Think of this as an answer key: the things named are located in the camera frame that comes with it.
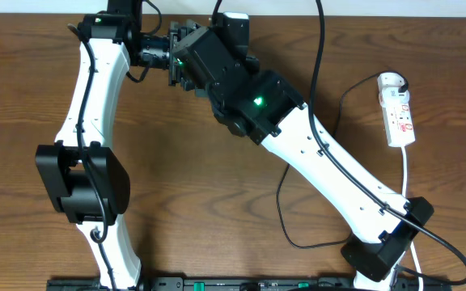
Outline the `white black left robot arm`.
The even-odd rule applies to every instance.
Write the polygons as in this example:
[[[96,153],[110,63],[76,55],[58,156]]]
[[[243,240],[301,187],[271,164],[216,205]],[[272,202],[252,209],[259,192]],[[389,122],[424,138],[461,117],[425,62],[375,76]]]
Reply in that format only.
[[[140,66],[168,70],[181,82],[175,45],[199,28],[192,20],[172,23],[168,34],[142,30],[141,1],[110,1],[69,29],[80,42],[80,65],[66,119],[54,142],[39,145],[35,163],[54,209],[88,241],[100,276],[50,279],[48,290],[143,290],[142,262],[134,252],[124,214],[130,179],[112,151],[121,86]]]

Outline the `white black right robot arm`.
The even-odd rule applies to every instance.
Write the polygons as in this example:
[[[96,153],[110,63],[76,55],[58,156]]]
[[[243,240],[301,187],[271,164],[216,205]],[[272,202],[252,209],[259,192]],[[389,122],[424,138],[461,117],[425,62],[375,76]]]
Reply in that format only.
[[[303,97],[284,78],[272,70],[253,73],[217,30],[198,28],[172,55],[205,89],[219,123],[289,163],[343,216],[353,235],[341,253],[356,271],[354,287],[389,290],[433,206],[383,186],[309,118]]]

